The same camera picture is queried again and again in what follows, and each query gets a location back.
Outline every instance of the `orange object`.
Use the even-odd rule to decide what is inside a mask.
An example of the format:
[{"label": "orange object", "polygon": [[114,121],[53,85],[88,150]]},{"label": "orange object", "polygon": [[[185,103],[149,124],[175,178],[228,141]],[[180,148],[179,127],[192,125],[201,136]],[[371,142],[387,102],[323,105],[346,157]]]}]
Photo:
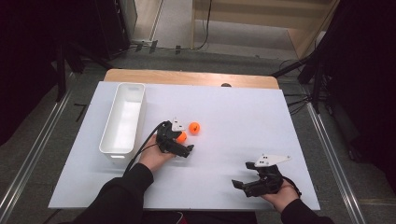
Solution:
[{"label": "orange object", "polygon": [[184,143],[187,139],[187,135],[185,132],[181,132],[181,134],[178,136],[178,138],[176,139],[176,141],[178,143]]},{"label": "orange object", "polygon": [[190,131],[190,133],[193,133],[193,134],[198,134],[200,129],[201,129],[201,126],[199,125],[198,122],[192,122],[189,126],[189,131]]}]

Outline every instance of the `white table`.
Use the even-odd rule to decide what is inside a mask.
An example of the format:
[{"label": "white table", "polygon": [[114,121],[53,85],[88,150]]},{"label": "white table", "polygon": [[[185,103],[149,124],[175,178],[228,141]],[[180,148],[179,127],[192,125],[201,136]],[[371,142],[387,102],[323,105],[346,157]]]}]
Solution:
[{"label": "white table", "polygon": [[[112,163],[99,151],[100,139],[117,88],[101,82],[81,125],[78,137],[49,203],[50,208],[83,208],[126,165]],[[190,156],[175,158],[154,174],[145,194],[145,208],[155,210],[273,209],[261,198],[247,198],[232,179],[250,182],[257,172],[246,169],[262,153],[290,155],[280,172],[302,191],[302,200],[319,210],[317,195],[306,168],[289,110],[280,90],[189,85],[146,85],[147,113],[141,143],[160,122],[177,117],[202,130],[189,135]]]}]

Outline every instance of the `gray floor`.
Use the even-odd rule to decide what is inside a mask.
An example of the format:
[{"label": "gray floor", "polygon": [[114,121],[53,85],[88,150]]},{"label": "gray floor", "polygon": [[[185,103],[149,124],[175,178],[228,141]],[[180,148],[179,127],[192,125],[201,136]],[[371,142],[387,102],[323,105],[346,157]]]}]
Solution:
[{"label": "gray floor", "polygon": [[[165,0],[164,8],[171,8],[166,3],[172,2],[175,1]],[[164,25],[171,23],[164,18],[168,17],[168,20],[171,20],[172,16],[165,12],[161,16],[163,19],[159,22],[155,34],[159,40],[159,46],[173,48],[175,45],[188,43],[185,36],[176,35],[178,34],[177,29],[180,28],[172,28],[176,30],[168,29],[171,32],[166,33],[167,29]],[[219,29],[229,29],[224,24],[213,24],[217,25]],[[294,62],[284,62],[284,60],[288,59],[294,60],[295,54],[293,55],[292,53],[290,40],[287,39],[282,30],[267,30],[266,40],[268,42],[263,41],[260,44],[263,47],[253,45],[245,48],[246,46],[244,47],[244,45],[238,45],[238,43],[247,43],[239,40],[241,38],[244,39],[246,32],[251,28],[254,27],[245,27],[242,32],[236,31],[237,33],[240,32],[239,35],[223,39],[224,42],[219,42],[218,40],[218,38],[224,38],[224,36],[221,37],[220,32],[211,33],[208,42],[209,48],[204,49],[202,52],[183,50],[180,54],[175,54],[170,49],[156,49],[153,53],[149,53],[149,49],[143,49],[139,52],[131,50],[121,54],[110,63],[119,68],[266,76],[277,71],[280,66],[284,67]],[[257,38],[254,36],[262,35],[260,32],[256,34],[253,34],[251,38]],[[50,197],[81,124],[81,120],[77,119],[82,107],[75,104],[88,105],[98,81],[103,80],[106,73],[105,69],[95,63],[88,61],[84,63],[87,66],[84,74],[76,75],[77,81],[70,99],[8,223],[42,223],[53,212],[48,209]],[[298,74],[299,72],[295,70],[278,79],[279,86],[284,93],[303,93],[303,88],[296,80]],[[15,132],[13,137],[0,146],[0,194],[6,192],[7,187],[16,176],[36,137],[39,135],[50,111],[54,107],[56,91],[56,88],[54,88],[49,92]],[[289,102],[298,99],[300,99],[299,96],[287,97]],[[340,134],[336,122],[323,108],[323,105],[320,106],[324,125],[332,140],[337,157],[342,163],[347,179],[360,202],[361,210],[367,223],[394,223],[396,219],[396,213],[394,213],[396,197],[383,173],[372,164],[356,163],[349,159],[347,144]],[[293,115],[292,120],[303,149],[309,173],[317,190],[319,203],[322,208],[318,213],[330,216],[336,223],[351,223],[346,205],[335,183],[332,170],[319,141],[318,133],[306,107],[296,115]],[[71,220],[79,212],[77,210],[64,210],[51,223]],[[259,223],[280,223],[279,214],[274,211],[260,211],[257,216]]]}]

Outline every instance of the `white plastic container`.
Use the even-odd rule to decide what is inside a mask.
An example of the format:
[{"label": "white plastic container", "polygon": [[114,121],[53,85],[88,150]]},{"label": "white plastic container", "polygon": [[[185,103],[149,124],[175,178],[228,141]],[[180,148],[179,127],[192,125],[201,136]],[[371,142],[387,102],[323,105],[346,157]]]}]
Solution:
[{"label": "white plastic container", "polygon": [[100,151],[114,162],[129,162],[140,146],[146,113],[145,85],[121,83],[100,143]]}]

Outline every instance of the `black sweater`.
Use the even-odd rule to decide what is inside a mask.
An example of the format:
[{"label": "black sweater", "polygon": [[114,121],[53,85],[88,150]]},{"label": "black sweater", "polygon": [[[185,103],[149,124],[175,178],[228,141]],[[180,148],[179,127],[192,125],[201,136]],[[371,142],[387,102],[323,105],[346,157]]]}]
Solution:
[{"label": "black sweater", "polygon": [[[72,223],[140,223],[143,196],[154,182],[149,168],[137,163],[125,177],[108,181],[93,203]],[[328,217],[319,217],[300,199],[290,203],[281,214],[285,224],[330,224]]]}]

